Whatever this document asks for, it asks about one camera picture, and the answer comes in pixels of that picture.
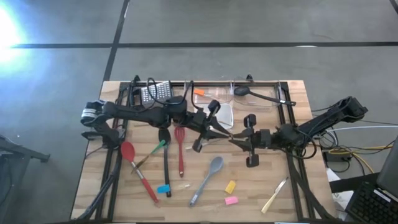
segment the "red silicone spatula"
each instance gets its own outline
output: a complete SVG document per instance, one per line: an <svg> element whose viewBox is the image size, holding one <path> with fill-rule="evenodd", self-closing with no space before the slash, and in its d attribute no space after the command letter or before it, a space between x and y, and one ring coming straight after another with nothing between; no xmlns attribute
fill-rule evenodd
<svg viewBox="0 0 398 224"><path fill-rule="evenodd" d="M132 168L135 168L136 164L133 161L134 161L134 156L136 155L136 151L134 150L134 146L130 142L124 141L121 144L120 148L123 158L127 159L131 163ZM136 172L139 178L141 179L141 182L144 184L144 187L147 189L148 194L150 195L152 200L155 203L158 203L159 200L157 199L155 192L152 190L152 187L150 187L147 179L145 179L145 177L142 175L139 169L136 169Z"/></svg>

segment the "blue block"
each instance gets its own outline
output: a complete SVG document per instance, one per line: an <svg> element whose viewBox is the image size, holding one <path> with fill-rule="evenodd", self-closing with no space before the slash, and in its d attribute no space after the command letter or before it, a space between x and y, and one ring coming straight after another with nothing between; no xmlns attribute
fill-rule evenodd
<svg viewBox="0 0 398 224"><path fill-rule="evenodd" d="M166 193L170 191L170 185L166 184L166 185L161 185L157 187L157 193Z"/></svg>

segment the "keyboard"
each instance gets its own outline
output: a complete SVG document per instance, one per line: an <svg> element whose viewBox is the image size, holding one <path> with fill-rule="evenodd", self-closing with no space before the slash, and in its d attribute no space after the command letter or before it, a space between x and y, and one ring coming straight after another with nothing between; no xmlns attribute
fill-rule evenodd
<svg viewBox="0 0 398 224"><path fill-rule="evenodd" d="M398 203L368 182L355 190L346 212L365 223L398 224Z"/></svg>

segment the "black ladle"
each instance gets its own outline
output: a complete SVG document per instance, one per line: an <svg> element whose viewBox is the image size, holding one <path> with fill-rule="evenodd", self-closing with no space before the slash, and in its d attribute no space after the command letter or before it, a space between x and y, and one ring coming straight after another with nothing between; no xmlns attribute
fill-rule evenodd
<svg viewBox="0 0 398 224"><path fill-rule="evenodd" d="M246 96L247 94L256 96L258 98L264 99L264 100L269 100L275 103L282 103L285 105L290 105L290 106L295 106L296 102L293 101L287 101L287 100L279 100L279 99L275 99L269 96L263 96L257 93L253 93L252 91L250 91L250 88L248 86L239 86L234 90L234 95L236 96Z"/></svg>

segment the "pink block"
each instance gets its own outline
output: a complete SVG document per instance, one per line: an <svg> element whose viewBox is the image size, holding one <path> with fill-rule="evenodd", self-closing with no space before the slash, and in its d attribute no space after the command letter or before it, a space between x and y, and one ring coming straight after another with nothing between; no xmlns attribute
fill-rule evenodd
<svg viewBox="0 0 398 224"><path fill-rule="evenodd" d="M232 197L226 197L225 198L225 204L226 205L232 205L238 202L238 197L232 196Z"/></svg>

